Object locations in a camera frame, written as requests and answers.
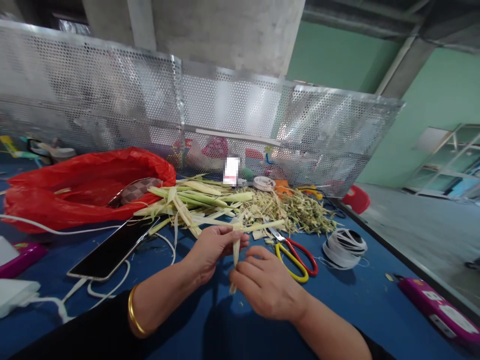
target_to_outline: red plastic bag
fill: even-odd
[[[11,177],[4,213],[33,220],[53,230],[127,220],[145,205],[131,202],[109,208],[107,204],[128,184],[147,177],[163,180],[163,186],[170,187],[175,185],[177,173],[172,164],[160,156],[137,147],[80,155]],[[65,188],[71,191],[54,194]],[[152,204],[158,199],[148,192],[137,202]],[[2,221],[26,233],[45,232],[26,222]]]

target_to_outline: scissor blade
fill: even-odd
[[[272,227],[272,226],[269,226],[269,227],[268,227],[268,230],[271,231],[271,233],[273,234],[273,236],[276,237],[276,239],[277,239],[278,241],[285,240],[285,238],[284,238],[282,235],[280,235],[280,233],[277,231],[276,228],[274,228],[274,227]]]

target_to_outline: red stool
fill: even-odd
[[[342,199],[345,205],[350,205],[351,209],[357,214],[363,213],[370,206],[370,197],[358,186],[352,185],[350,191],[353,195],[347,194]]]

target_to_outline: charging cable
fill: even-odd
[[[155,233],[155,235],[158,236],[160,239],[164,240],[168,244],[168,246],[170,246],[171,252],[173,253],[173,257],[171,259],[171,264],[170,264],[170,266],[172,266],[175,263],[175,257],[176,257],[176,251],[174,246],[165,236],[160,235],[159,233]]]
[[[31,225],[34,225],[34,226],[36,226],[40,229],[43,229],[43,230],[45,230],[49,233],[55,234],[55,235],[73,235],[73,234],[91,233],[91,232],[99,231],[99,230],[118,229],[121,226],[121,225],[115,225],[115,226],[100,227],[100,228],[96,228],[96,229],[62,232],[62,231],[53,230],[49,227],[46,227],[45,225],[42,225],[41,223],[38,223],[38,222],[33,221],[33,220],[28,220],[28,219],[25,219],[23,217],[0,214],[0,218],[12,219],[12,220],[21,221],[21,222],[24,222],[24,223],[27,223],[27,224],[31,224]]]
[[[59,298],[56,298],[56,297],[38,297],[38,293],[37,293],[36,296],[27,300],[25,305],[28,305],[31,303],[45,303],[45,302],[52,302],[58,306],[58,315],[60,316],[61,322],[63,324],[66,324],[70,320],[75,319],[74,317],[69,317],[67,315],[67,309],[65,308],[65,304]]]
[[[125,279],[127,278],[127,276],[129,275],[129,272],[130,272],[130,262],[128,260],[125,260],[125,264],[126,264],[126,272],[125,272],[125,275],[123,276],[123,279],[108,294],[104,295],[104,294],[94,292],[92,290],[92,282],[93,281],[92,280],[90,281],[90,283],[88,284],[88,288],[87,288],[88,293],[92,296],[95,296],[95,297],[101,297],[101,300],[99,302],[97,302],[95,305],[93,305],[90,309],[96,308],[98,305],[103,303],[106,299],[110,298],[112,296],[112,294],[124,283]]]
[[[87,279],[85,277],[82,277],[80,280],[78,280],[78,282],[71,288],[68,294],[65,295],[65,297],[61,302],[65,303],[67,299],[71,297],[78,289],[80,289],[86,282],[87,282]]]

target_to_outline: checkered bag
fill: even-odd
[[[149,187],[160,187],[162,186],[162,180],[156,177],[149,177],[146,179],[139,180],[134,182],[129,187],[126,187],[120,195],[120,202],[122,205],[128,204],[132,201],[140,199],[146,192],[148,192]]]

